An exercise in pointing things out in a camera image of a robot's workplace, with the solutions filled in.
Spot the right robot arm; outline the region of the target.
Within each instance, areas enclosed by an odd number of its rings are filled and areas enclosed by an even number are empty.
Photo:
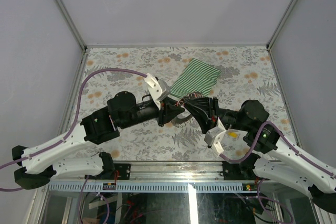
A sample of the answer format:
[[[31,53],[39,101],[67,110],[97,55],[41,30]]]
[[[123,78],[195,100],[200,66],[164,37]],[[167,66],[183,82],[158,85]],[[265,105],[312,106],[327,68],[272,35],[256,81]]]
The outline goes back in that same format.
[[[290,142],[272,122],[257,100],[246,100],[239,111],[221,109],[217,98],[185,99],[184,107],[196,119],[208,148],[230,164],[238,164],[240,175],[255,175],[292,189],[319,208],[335,213],[335,168],[313,157]],[[229,129],[245,131],[243,140],[250,147],[240,159],[230,159],[221,145]]]

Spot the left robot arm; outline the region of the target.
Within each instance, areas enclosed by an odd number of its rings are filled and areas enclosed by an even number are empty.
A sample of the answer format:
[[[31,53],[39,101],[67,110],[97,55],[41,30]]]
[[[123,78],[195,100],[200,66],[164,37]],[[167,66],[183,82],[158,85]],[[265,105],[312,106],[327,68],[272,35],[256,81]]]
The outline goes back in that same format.
[[[36,147],[14,147],[12,157],[20,166],[14,171],[14,181],[21,188],[31,190],[56,178],[88,176],[114,179],[116,168],[107,152],[85,158],[68,159],[67,156],[118,138],[120,129],[149,120],[156,120],[159,126],[163,126],[184,111],[171,98],[159,103],[152,98],[137,103],[132,93],[120,92],[108,100],[106,107],[82,119],[73,130]]]

